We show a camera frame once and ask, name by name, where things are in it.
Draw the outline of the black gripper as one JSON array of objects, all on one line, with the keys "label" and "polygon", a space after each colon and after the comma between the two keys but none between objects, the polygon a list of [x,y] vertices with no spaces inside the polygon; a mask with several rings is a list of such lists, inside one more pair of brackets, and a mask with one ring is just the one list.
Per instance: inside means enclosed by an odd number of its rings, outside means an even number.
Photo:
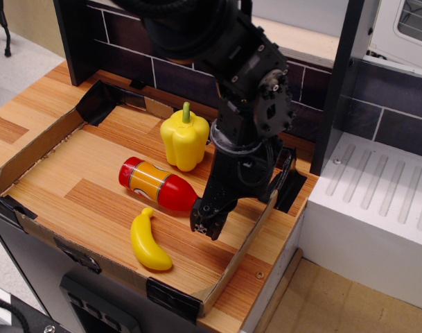
[{"label": "black gripper", "polygon": [[279,137],[265,139],[249,151],[216,146],[205,195],[195,200],[190,213],[191,230],[217,240],[239,198],[265,193],[282,149]]}]

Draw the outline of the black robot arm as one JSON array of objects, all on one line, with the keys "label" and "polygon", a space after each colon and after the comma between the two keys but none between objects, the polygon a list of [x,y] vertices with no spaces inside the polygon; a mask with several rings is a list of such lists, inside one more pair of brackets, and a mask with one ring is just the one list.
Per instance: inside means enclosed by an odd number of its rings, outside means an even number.
[{"label": "black robot arm", "polygon": [[119,1],[138,17],[155,50],[178,64],[198,63],[217,82],[216,151],[191,229],[217,239],[241,198],[260,198],[283,149],[279,134],[294,112],[288,64],[252,23],[250,1]]}]

